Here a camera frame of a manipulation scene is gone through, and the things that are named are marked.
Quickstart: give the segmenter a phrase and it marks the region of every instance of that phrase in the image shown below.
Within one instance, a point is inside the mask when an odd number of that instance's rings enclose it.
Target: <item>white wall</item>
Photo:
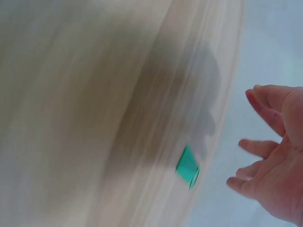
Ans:
[[[237,147],[243,137],[280,138],[257,116],[244,92],[255,84],[303,86],[303,1],[248,0],[238,77],[221,140],[188,227],[288,227],[225,181],[257,160]]]

